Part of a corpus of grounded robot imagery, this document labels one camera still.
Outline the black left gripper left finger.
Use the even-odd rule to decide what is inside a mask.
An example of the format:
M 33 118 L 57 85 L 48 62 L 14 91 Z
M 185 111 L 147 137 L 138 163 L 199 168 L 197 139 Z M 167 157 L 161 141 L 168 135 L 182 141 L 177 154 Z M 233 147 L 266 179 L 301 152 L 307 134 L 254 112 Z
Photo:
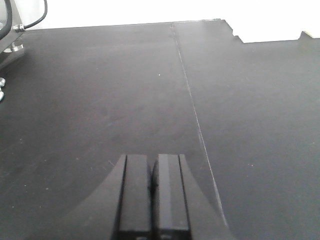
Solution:
M 147 157 L 122 154 L 120 190 L 112 240 L 149 240 L 152 233 L 150 175 Z

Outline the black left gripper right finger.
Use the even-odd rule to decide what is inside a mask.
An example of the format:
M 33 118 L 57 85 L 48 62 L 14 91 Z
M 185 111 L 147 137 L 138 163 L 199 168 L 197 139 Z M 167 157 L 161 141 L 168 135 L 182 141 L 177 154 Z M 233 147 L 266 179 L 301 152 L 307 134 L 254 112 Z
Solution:
M 154 239 L 190 240 L 191 233 L 177 155 L 158 155 L 152 171 L 151 185 Z

